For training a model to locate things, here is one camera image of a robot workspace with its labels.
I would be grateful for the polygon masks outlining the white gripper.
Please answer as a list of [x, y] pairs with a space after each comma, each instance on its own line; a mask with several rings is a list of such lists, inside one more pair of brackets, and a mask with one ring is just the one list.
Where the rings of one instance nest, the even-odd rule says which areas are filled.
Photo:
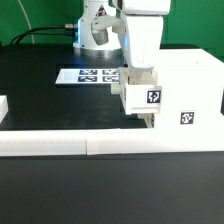
[[158, 59], [163, 31], [161, 16], [125, 16], [124, 56], [135, 69], [152, 69]]

